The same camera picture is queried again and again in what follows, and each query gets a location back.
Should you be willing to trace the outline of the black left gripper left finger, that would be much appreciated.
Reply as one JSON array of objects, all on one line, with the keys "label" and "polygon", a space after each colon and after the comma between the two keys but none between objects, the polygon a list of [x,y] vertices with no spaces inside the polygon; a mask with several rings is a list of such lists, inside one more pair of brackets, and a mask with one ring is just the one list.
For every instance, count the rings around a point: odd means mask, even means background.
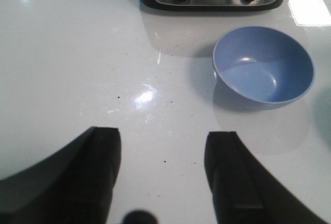
[{"label": "black left gripper left finger", "polygon": [[119,130],[91,127],[1,180],[1,223],[106,223],[120,164]]}]

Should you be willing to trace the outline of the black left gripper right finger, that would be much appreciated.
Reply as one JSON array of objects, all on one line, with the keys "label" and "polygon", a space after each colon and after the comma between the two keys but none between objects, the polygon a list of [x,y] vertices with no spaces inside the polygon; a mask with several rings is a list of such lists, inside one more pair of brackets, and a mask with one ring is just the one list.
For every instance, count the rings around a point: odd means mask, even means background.
[{"label": "black left gripper right finger", "polygon": [[249,152],[236,132],[210,132],[204,167],[218,223],[325,223]]}]

